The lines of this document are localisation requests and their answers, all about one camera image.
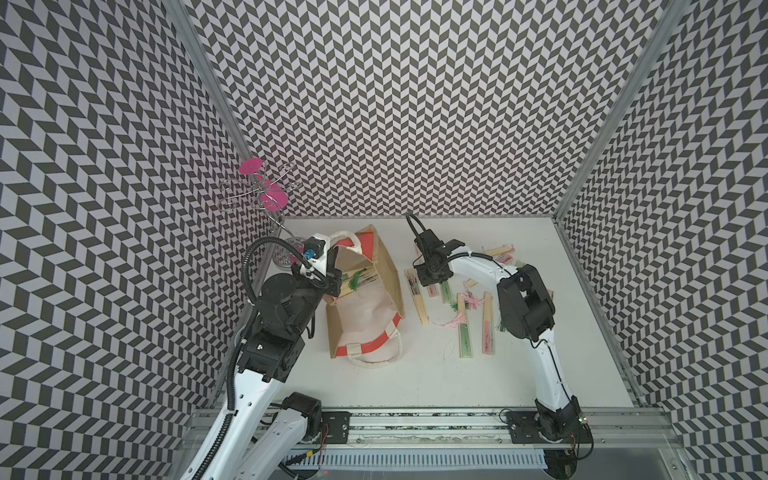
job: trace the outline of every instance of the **mounting plate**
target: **mounting plate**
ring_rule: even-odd
[[[507,419],[507,430],[509,431],[509,435],[512,438],[512,443],[533,443],[548,445],[571,444],[571,442],[566,440],[561,442],[549,442],[548,440],[544,440],[541,435],[538,434],[539,425],[538,421],[536,420],[537,414],[538,413],[535,410],[522,412],[514,411],[506,413],[505,418]],[[579,439],[579,442],[582,445],[587,445],[593,442],[592,432],[590,430],[581,428],[581,425],[578,426],[578,429],[581,429],[581,431],[574,431],[573,433],[577,435],[576,438]]]
[[[320,420],[320,432],[326,431],[328,425],[328,436],[326,444],[339,445],[346,443],[349,437],[349,412],[322,412]]]

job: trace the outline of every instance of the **red trim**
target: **red trim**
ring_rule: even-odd
[[[370,261],[373,261],[373,232],[360,233],[357,238],[360,239],[360,247],[362,248],[362,254]],[[333,244],[340,247],[351,247],[354,245],[349,238],[342,238],[338,242]]]
[[[392,319],[392,323],[395,324],[395,327],[398,326],[398,324],[400,323],[401,319],[402,319],[402,317],[400,316],[400,314],[396,313],[395,317]],[[371,353],[374,350],[381,348],[382,345],[387,343],[387,340],[389,340],[389,335],[387,335],[386,331],[384,331],[384,332],[382,332],[381,335],[377,336],[376,339],[371,340],[368,343],[363,343],[361,345],[362,352],[363,353]],[[347,356],[347,355],[348,355],[348,353],[346,351],[346,346],[340,346],[339,348],[336,349],[336,356]]]

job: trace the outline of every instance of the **canvas bag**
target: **canvas bag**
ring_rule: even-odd
[[[345,247],[339,248],[336,268],[349,272],[373,266],[379,277],[340,298],[325,296],[331,358],[346,356],[365,367],[395,362],[402,355],[397,326],[405,308],[397,268],[376,228],[369,225],[356,233],[338,232],[330,243]]]

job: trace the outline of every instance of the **chevron pattern wall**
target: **chevron pattern wall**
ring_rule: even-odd
[[[703,478],[768,478],[768,5],[694,2],[567,218]]]
[[[291,214],[550,214],[666,0],[186,0]]]
[[[253,211],[159,0],[0,2],[0,478],[158,478],[214,385]]]

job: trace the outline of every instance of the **black corrugated cable sleeve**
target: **black corrugated cable sleeve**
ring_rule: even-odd
[[[253,328],[253,321],[255,319],[255,315],[251,316],[251,318],[248,319],[248,323],[246,323],[245,327],[240,332],[240,337],[235,343],[235,349],[232,352],[230,363],[227,366],[227,409],[231,412],[235,410],[235,371],[237,370],[237,357],[240,355],[240,350],[243,348],[243,339],[246,339],[250,336],[250,331]],[[214,460],[214,457],[219,451],[219,447],[221,447],[224,438],[227,436],[227,432],[230,429],[233,417],[233,413],[227,413],[224,416],[224,421],[221,423],[219,434],[216,435],[214,443],[210,446],[210,449],[205,455],[205,458],[203,458],[203,461],[200,463],[200,466],[197,467],[197,471],[195,472],[194,477],[192,477],[192,480],[201,480],[203,475],[205,475],[205,471],[208,470],[210,463]]]
[[[248,250],[246,250],[245,256],[243,257],[243,263],[240,266],[240,278],[243,281],[243,286],[245,287],[245,293],[248,296],[248,300],[250,300],[252,304],[256,304],[257,297],[256,293],[253,291],[253,287],[250,284],[250,262],[253,259],[253,254],[256,252],[256,250],[267,243],[276,243],[277,245],[280,245],[281,247],[291,252],[294,257],[299,259],[301,264],[304,265],[308,270],[313,268],[310,261],[304,258],[304,255],[299,253],[299,251],[293,245],[286,242],[282,238],[261,237],[259,240],[253,242],[250,247],[248,247]],[[318,284],[314,282],[314,279],[310,279],[310,282],[315,288],[319,288],[321,290],[328,288],[329,283],[325,275],[320,273],[318,270],[314,270],[312,274],[317,276],[320,281],[320,284]]]
[[[278,464],[278,467],[280,467],[280,470],[285,472],[286,475],[288,475],[291,478],[295,478],[296,480],[308,480],[309,478],[312,478],[315,476],[315,474],[319,470],[310,470],[312,472],[312,475],[305,475],[299,470],[291,470],[290,468],[286,467],[286,464],[280,462]]]

